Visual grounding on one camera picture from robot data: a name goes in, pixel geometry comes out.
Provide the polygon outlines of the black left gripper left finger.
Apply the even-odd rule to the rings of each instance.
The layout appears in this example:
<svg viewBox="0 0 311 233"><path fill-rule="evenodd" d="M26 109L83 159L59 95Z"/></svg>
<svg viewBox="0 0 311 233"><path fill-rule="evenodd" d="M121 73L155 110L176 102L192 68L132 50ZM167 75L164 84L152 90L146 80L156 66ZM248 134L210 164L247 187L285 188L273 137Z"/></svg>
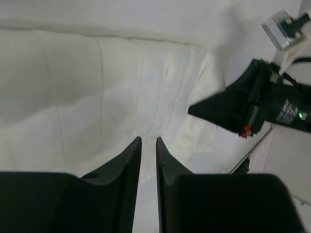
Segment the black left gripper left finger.
<svg viewBox="0 0 311 233"><path fill-rule="evenodd" d="M3 233L130 233L142 140L78 178L68 173L2 172Z"/></svg>

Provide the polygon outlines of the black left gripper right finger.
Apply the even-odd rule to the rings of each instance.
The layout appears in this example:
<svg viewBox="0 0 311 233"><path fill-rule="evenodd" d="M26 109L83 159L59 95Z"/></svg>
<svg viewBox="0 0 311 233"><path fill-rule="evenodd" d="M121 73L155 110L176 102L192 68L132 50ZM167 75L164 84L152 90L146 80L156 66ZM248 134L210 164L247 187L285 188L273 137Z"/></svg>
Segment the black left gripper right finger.
<svg viewBox="0 0 311 233"><path fill-rule="evenodd" d="M195 174L156 140L162 233L304 233L287 187L272 174Z"/></svg>

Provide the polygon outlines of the white pleated skirt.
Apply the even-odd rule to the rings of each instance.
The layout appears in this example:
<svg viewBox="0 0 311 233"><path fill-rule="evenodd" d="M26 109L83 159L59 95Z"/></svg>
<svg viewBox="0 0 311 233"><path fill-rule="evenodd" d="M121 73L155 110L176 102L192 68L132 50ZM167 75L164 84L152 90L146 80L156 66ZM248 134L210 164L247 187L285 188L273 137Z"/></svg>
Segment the white pleated skirt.
<svg viewBox="0 0 311 233"><path fill-rule="evenodd" d="M145 182L157 137L183 162L211 149L210 124L188 108L224 88L198 45L2 26L0 168L82 176L140 136Z"/></svg>

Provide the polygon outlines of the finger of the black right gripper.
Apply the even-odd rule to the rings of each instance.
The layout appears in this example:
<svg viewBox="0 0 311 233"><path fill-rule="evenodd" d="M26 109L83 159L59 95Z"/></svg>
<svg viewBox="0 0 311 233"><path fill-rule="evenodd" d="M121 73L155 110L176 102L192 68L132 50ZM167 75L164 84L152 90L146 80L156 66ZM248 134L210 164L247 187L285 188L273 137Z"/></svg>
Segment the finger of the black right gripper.
<svg viewBox="0 0 311 233"><path fill-rule="evenodd" d="M257 75L261 68L261 60L254 59L246 71L222 92L191 105L188 114L220 126L233 133L241 133L248 109L248 101Z"/></svg>

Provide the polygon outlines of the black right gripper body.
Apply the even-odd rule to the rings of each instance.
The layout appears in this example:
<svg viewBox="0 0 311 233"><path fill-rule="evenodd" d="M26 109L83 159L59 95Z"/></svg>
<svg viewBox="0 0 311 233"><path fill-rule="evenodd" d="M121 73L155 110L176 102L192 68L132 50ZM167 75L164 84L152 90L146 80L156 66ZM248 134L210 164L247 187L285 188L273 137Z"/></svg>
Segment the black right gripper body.
<svg viewBox="0 0 311 233"><path fill-rule="evenodd" d="M260 66L251 85L248 110L239 130L247 138L257 134L264 122L295 130L311 132L311 86L297 82L280 66L265 63Z"/></svg>

